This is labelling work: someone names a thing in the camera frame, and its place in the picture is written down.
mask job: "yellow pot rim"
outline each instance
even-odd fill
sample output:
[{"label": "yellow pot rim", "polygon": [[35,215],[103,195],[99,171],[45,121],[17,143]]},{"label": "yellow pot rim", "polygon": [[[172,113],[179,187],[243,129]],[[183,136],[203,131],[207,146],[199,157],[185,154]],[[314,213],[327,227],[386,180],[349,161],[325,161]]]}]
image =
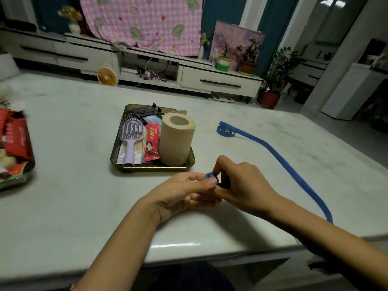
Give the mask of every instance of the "yellow pot rim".
[{"label": "yellow pot rim", "polygon": [[226,61],[232,61],[232,59],[228,59],[228,58],[224,58],[222,56],[219,56],[218,58],[222,59],[222,60],[226,60]]}]

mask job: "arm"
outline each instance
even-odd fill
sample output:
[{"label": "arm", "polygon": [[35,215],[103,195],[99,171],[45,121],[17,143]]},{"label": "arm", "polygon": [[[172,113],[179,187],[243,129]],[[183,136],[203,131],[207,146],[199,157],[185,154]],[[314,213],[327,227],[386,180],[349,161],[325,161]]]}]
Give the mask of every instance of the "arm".
[{"label": "arm", "polygon": [[213,173],[228,175],[231,183],[229,190],[217,186],[215,195],[314,245],[352,283],[364,278],[388,290],[387,254],[279,195],[256,166],[220,156]]},{"label": "arm", "polygon": [[143,264],[157,226],[187,208],[213,207],[221,199],[205,193],[216,179],[179,173],[138,200],[114,231],[76,291],[128,291]]}]

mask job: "person's right hand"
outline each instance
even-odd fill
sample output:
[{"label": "person's right hand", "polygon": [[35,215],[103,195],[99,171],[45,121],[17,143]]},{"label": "person's right hand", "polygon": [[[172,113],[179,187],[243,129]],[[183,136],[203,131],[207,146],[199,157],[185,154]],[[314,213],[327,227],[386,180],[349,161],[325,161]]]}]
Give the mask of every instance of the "person's right hand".
[{"label": "person's right hand", "polygon": [[230,189],[216,186],[214,194],[237,208],[264,218],[270,213],[281,197],[268,183],[257,166],[243,162],[236,164],[221,155],[213,168],[213,174],[221,173],[230,177]]}]

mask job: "forearm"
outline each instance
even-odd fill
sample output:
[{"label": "forearm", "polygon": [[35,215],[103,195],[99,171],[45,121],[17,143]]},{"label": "forearm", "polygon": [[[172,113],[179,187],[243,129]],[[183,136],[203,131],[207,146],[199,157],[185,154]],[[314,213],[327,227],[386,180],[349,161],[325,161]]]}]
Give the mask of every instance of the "forearm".
[{"label": "forearm", "polygon": [[158,213],[139,200],[81,279],[77,291],[130,290],[158,223]]},{"label": "forearm", "polygon": [[388,255],[359,237],[285,198],[278,202],[268,220],[296,238],[311,243],[324,254],[339,260],[380,287],[388,289]]}]

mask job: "floor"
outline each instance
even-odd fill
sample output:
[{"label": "floor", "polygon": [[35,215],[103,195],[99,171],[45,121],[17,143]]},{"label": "floor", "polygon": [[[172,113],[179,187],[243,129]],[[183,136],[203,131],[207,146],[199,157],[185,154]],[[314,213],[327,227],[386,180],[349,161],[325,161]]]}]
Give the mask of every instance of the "floor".
[{"label": "floor", "polygon": [[[68,78],[73,80],[83,80],[80,76],[74,76],[66,73],[54,74],[41,72],[37,70],[22,70],[24,73],[35,73],[45,76],[55,76],[61,78]],[[98,83],[96,81],[90,80],[88,83]],[[123,88],[134,88],[133,85],[124,86],[120,85],[119,87]],[[204,98],[200,93],[177,93],[170,92],[168,89],[157,90],[155,92],[162,92],[167,94],[172,94],[176,96],[196,96],[200,100],[213,100],[210,98]],[[248,105],[256,108],[261,108],[253,102],[250,102]],[[245,102],[235,102],[234,104],[245,105]],[[294,101],[293,98],[289,96],[282,96],[275,110],[286,111],[286,112],[296,112],[301,113],[302,105]],[[347,142],[351,146],[355,147],[365,155],[374,159],[376,162],[388,168],[388,134],[378,132],[370,127],[368,123],[365,122],[347,122],[341,120],[335,120],[325,114],[318,112],[314,114],[304,114],[306,117],[311,119],[313,122],[317,123],[319,126],[323,127],[327,131],[331,132],[338,138]],[[270,275],[265,277],[263,281],[260,281],[258,284],[251,283],[248,278],[246,268],[244,265],[239,266],[230,266],[219,268],[226,276],[230,279],[234,285],[236,291],[274,291],[274,290],[293,290],[293,291],[305,291],[305,290],[334,290],[334,291],[348,291],[355,290],[349,283],[341,279],[339,276],[330,278],[329,282],[320,283],[319,280],[316,282],[314,279],[306,278],[304,281],[295,281],[293,280],[293,275],[298,272],[298,268],[303,269],[306,272],[306,260],[300,258],[299,261],[288,261],[285,264],[281,265]],[[157,272],[153,271],[143,271],[139,274],[140,279],[137,282],[136,288],[134,290],[144,290],[144,287],[147,285],[147,282],[151,281],[151,277],[157,276]],[[280,278],[287,278],[286,280],[279,282]]]}]

